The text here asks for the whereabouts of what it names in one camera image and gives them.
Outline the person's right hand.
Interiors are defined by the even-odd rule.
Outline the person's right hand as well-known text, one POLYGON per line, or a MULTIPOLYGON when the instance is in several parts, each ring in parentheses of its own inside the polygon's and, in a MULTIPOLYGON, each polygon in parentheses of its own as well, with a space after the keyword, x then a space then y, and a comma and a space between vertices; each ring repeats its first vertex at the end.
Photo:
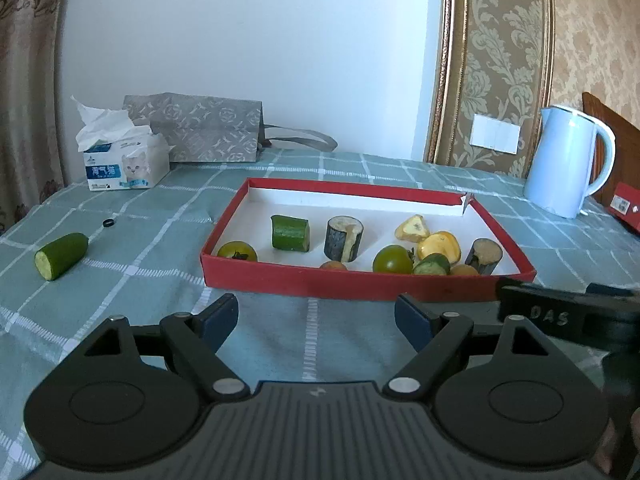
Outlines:
POLYGON ((612 420, 608 421, 593 463, 612 479, 627 479, 639 456, 639 410, 636 408, 623 426, 617 430, 612 420))

